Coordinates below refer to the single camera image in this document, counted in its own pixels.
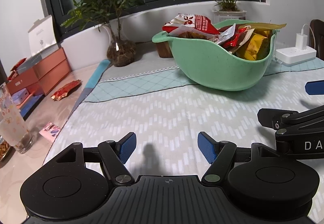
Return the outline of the yellow chip bag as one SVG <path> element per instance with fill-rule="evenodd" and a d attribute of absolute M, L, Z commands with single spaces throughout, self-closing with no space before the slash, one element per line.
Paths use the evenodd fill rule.
<path fill-rule="evenodd" d="M 254 32 L 248 42 L 235 52 L 235 56 L 248 61 L 266 58 L 270 51 L 271 37 L 272 31 Z"/>

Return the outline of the beige gold long packet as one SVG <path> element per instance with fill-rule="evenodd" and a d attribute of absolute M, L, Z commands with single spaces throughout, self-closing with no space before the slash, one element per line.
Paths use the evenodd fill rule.
<path fill-rule="evenodd" d="M 273 30 L 280 30 L 287 26 L 286 23 L 284 24 L 272 24 L 272 23 L 262 23 L 262 22 L 248 22 L 238 25 L 238 29 L 242 29 L 244 27 L 250 26 L 252 29 L 259 30 L 259 31 L 273 31 Z"/>

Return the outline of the large red cookie packet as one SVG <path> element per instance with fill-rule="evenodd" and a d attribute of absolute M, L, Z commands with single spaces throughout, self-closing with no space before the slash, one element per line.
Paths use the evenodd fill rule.
<path fill-rule="evenodd" d="M 251 28 L 251 26 L 246 26 L 239 30 L 236 30 L 234 36 L 231 37 L 229 40 L 225 41 L 221 46 L 224 49 L 240 46 L 250 38 L 253 32 L 254 28 Z"/>

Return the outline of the red white snack bag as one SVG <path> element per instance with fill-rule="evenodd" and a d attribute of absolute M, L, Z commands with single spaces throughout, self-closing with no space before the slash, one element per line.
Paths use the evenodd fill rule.
<path fill-rule="evenodd" d="M 171 21 L 163 25 L 162 30 L 170 33 L 179 27 L 186 27 L 190 30 L 197 30 L 206 34 L 220 34 L 220 31 L 211 24 L 209 18 L 194 14 L 178 14 Z"/>

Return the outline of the white power strip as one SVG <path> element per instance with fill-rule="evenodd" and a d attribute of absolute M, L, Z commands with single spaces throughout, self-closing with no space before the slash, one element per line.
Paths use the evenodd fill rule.
<path fill-rule="evenodd" d="M 285 66 L 293 66 L 315 59 L 316 50 L 307 46 L 306 49 L 296 47 L 277 49 L 275 58 Z"/>

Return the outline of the white charger plug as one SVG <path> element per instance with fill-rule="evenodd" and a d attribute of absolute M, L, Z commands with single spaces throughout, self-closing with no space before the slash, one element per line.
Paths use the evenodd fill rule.
<path fill-rule="evenodd" d="M 307 44 L 308 44 L 308 36 L 303 33 L 297 33 L 295 47 L 298 50 L 305 50 L 307 48 Z"/>

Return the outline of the patterned tablecloth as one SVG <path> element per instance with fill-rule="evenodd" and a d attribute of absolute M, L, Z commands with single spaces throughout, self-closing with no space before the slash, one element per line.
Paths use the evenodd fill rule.
<path fill-rule="evenodd" d="M 323 61 L 292 67 L 272 60 L 250 89 L 227 92 L 194 84 L 172 59 L 150 52 L 124 68 L 101 64 L 88 81 L 47 160 L 73 142 L 95 147 L 129 132 L 137 147 L 127 168 L 138 175 L 202 175 L 207 162 L 197 146 L 199 132 L 241 147 L 275 145 L 274 132 L 257 119 L 261 108 L 304 111 L 323 104 L 309 96 L 307 82 L 323 79 Z"/>

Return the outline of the dark wooden chair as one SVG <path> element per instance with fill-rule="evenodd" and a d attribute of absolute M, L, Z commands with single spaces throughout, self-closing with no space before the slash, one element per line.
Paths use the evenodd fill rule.
<path fill-rule="evenodd" d="M 316 56 L 324 60 L 324 22 L 314 19 L 310 22 L 310 27 L 315 36 L 311 40 L 311 45 L 316 50 Z"/>

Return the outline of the red gold foil packet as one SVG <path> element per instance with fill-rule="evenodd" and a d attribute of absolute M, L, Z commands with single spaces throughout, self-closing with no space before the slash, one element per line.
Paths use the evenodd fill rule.
<path fill-rule="evenodd" d="M 68 94 L 73 91 L 74 89 L 78 88 L 82 84 L 81 80 L 74 80 L 67 84 L 65 84 L 63 87 L 58 89 L 52 96 L 51 99 L 54 101 L 60 101 L 61 99 L 68 96 Z"/>

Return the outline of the green plastic bowl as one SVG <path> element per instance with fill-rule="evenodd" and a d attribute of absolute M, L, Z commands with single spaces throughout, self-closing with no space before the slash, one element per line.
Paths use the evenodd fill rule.
<path fill-rule="evenodd" d="M 252 21 L 229 19 L 214 24 L 214 27 L 224 31 L 235 24 L 238 29 L 239 24 L 248 22 Z M 268 56 L 257 61 L 239 58 L 209 40 L 173 37 L 166 31 L 157 33 L 151 40 L 153 43 L 167 41 L 176 64 L 194 82 L 212 89 L 242 91 L 258 83 L 266 73 L 278 32 L 272 31 Z"/>

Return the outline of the brown wooden tray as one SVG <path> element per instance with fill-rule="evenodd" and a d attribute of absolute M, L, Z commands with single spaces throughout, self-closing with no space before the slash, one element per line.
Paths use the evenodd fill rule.
<path fill-rule="evenodd" d="M 167 41 L 156 43 L 156 48 L 159 57 L 161 58 L 173 58 L 169 43 Z"/>

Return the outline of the orange drawer box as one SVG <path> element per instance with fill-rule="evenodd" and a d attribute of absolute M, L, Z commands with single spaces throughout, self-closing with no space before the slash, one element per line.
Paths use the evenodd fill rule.
<path fill-rule="evenodd" d="M 11 95 L 22 89 L 48 95 L 70 72 L 65 51 L 60 48 L 8 82 L 7 88 Z"/>

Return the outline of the glass drinking cup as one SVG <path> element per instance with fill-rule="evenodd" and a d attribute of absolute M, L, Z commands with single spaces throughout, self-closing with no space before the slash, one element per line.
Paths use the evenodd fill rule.
<path fill-rule="evenodd" d="M 34 136 L 29 131 L 14 104 L 6 83 L 1 84 L 1 137 L 20 154 L 26 153 L 34 142 Z"/>

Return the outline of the brown nut candy packet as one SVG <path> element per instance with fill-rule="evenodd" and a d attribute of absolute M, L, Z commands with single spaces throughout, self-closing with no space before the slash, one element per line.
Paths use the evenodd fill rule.
<path fill-rule="evenodd" d="M 204 39 L 204 40 L 208 39 L 206 35 L 200 33 L 194 33 L 194 32 L 183 32 L 180 33 L 177 37 L 186 38 L 186 39 Z"/>

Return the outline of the plate of nuts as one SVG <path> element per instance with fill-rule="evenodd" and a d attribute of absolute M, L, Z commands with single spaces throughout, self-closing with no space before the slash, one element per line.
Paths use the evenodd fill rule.
<path fill-rule="evenodd" d="M 9 145 L 9 143 L 1 137 L 0 139 L 0 161 L 5 162 L 11 158 L 14 153 L 14 148 Z"/>

